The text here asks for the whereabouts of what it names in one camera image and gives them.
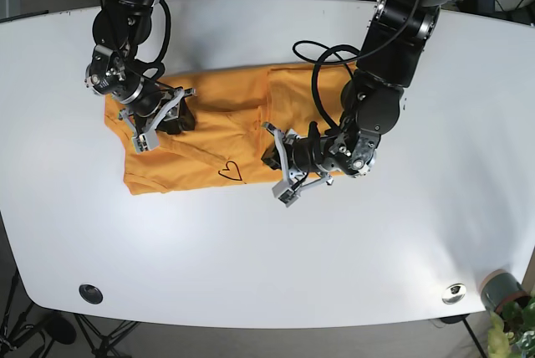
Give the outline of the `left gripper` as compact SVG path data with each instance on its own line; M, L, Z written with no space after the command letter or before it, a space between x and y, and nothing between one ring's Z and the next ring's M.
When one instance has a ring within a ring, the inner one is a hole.
M378 125L366 128L355 122L321 134L313 121L306 136L293 129L283 132L269 122L264 122L262 128L273 137L273 144L261 160L272 170L282 172L283 179L273 186L272 193L285 207L294 204L305 191L331 185L336 172L350 177L368 174L381 140ZM318 178L309 181L312 174Z

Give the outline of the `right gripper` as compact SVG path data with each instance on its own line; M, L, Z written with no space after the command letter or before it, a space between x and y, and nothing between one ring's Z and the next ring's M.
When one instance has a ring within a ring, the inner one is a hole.
M136 153L153 151L160 145L159 132L179 135L195 129L186 103L195 95L194 88L164 89L141 78L118 82L109 94L109 126L131 137Z

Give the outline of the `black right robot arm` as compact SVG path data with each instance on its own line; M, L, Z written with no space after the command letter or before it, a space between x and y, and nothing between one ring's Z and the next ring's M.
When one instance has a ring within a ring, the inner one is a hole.
M193 88L161 82L163 59L171 41L171 11L165 0L99 0L100 10L92 27L95 42L84 82L97 95L109 95L120 103L119 120L130 128L135 151L152 151L158 135L192 131L196 121L186 104ZM150 36L151 16L160 5L164 13L164 37L160 52L150 62L137 59L141 44Z

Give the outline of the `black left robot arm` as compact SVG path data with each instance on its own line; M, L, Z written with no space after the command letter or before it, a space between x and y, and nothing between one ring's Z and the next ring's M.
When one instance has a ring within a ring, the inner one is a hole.
M340 44L314 61L311 94L314 105L328 124L325 132L312 121L308 133L300 136L266 122L274 144L265 151L262 162L282 173L273 195L286 207L304 191L331 184L333 174L363 176L375 163L376 150L383 135L392 130L400 117L400 99L411 84L425 44L431 37L441 6L450 0L377 0L374 16L360 49ZM351 60L342 53L351 53ZM340 96L342 114L335 121L324 108L319 95L321 68L356 64Z

